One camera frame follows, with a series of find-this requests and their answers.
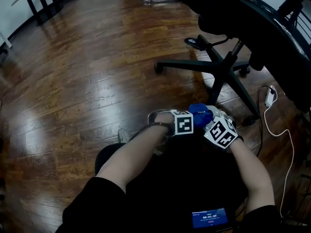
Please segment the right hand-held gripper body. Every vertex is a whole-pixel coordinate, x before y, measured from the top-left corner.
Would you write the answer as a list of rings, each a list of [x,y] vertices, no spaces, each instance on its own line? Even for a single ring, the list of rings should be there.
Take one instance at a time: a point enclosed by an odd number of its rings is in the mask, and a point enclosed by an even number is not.
[[[226,149],[238,137],[233,118],[215,106],[208,105],[207,108],[212,114],[212,121],[204,127],[204,137],[214,145]]]

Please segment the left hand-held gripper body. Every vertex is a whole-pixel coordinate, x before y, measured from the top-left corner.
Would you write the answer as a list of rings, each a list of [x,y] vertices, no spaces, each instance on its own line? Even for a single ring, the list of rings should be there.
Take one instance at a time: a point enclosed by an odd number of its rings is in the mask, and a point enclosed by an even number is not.
[[[171,124],[166,124],[169,128],[168,136],[185,135],[193,133],[193,114],[188,111],[178,111],[178,110],[157,110],[148,115],[148,125],[154,124],[154,120],[158,114],[172,114],[174,117],[174,122]]]

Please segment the blue cloth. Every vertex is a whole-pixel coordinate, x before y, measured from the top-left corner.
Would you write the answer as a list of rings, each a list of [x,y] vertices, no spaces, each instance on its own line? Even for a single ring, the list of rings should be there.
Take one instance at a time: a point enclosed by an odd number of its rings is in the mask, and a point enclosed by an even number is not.
[[[189,112],[193,115],[195,128],[204,128],[213,120],[213,113],[203,103],[191,104]]]

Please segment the black office chair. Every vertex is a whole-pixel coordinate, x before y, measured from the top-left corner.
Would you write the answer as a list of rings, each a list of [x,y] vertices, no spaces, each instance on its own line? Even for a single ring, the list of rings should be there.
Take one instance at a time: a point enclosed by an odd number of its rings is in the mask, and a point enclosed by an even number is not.
[[[286,19],[286,16],[302,5],[304,0],[285,0],[274,9],[262,0],[181,0],[199,15],[199,28],[227,39],[238,40],[234,49],[222,57],[201,35],[187,38],[185,42],[205,51],[210,61],[163,60],[155,64],[155,72],[165,67],[209,73],[214,84],[209,92],[208,104],[215,105],[223,84],[228,84],[253,114],[260,112],[242,83],[235,76],[239,70],[248,73],[266,68],[272,74],[285,95],[299,111],[311,108],[311,48],[302,34]],[[296,49],[293,42],[273,21],[283,24],[300,44],[309,61]]]

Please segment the person's left forearm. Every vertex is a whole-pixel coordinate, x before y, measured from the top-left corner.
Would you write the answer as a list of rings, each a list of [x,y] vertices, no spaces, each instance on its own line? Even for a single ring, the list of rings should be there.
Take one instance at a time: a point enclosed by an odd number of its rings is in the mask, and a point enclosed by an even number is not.
[[[96,177],[111,181],[125,192],[128,183],[146,168],[157,145],[169,131],[165,124],[173,122],[172,114],[158,114],[155,125],[119,148],[101,167]]]

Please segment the person's right forearm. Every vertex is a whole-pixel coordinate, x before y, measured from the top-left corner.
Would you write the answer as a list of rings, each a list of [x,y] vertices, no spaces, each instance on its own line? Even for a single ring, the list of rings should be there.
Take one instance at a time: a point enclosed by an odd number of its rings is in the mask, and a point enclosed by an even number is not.
[[[263,163],[240,139],[229,146],[238,165],[241,178],[248,190],[245,213],[260,207],[275,205],[274,191],[270,176]]]

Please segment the white power adaptor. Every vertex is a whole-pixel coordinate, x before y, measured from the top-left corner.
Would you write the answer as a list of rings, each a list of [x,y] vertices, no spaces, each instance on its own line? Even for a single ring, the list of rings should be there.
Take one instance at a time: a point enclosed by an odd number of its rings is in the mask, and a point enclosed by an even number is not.
[[[277,96],[275,88],[271,85],[268,87],[266,98],[265,98],[265,105],[267,108],[271,107],[274,103],[275,97]]]

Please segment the black metal stand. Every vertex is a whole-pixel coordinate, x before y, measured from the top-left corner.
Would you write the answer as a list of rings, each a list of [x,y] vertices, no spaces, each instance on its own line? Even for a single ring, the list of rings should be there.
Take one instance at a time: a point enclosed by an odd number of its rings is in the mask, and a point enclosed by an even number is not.
[[[298,133],[298,159],[311,167],[311,108],[295,116]]]

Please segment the phone with blue screen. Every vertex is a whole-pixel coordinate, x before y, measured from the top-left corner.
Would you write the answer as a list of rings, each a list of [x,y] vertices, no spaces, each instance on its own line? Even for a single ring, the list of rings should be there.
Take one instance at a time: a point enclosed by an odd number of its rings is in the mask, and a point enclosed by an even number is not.
[[[210,228],[228,223],[228,218],[224,208],[192,212],[191,218],[194,229]]]

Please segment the silver-edged flat device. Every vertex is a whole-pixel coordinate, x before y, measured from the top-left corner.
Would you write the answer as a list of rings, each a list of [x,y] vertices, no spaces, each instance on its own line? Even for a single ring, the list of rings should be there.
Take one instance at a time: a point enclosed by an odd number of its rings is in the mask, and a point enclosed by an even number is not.
[[[302,47],[300,46],[300,44],[296,41],[296,39],[293,37],[293,35],[288,31],[288,29],[281,24],[277,19],[273,18],[273,21],[276,22],[276,24],[283,30],[283,32],[287,35],[288,38],[290,38],[290,40],[293,42],[293,44],[295,45],[296,49],[299,51],[299,53],[304,56],[304,58],[306,58],[309,61],[308,56],[306,55],[306,53],[304,52],[304,50],[302,49]]]

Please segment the black metal railing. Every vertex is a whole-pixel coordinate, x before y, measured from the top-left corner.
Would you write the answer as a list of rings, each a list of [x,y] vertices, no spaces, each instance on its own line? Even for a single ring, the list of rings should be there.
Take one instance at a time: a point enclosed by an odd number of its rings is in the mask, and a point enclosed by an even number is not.
[[[290,12],[286,19],[302,34],[311,48],[311,19],[303,12],[303,6]]]

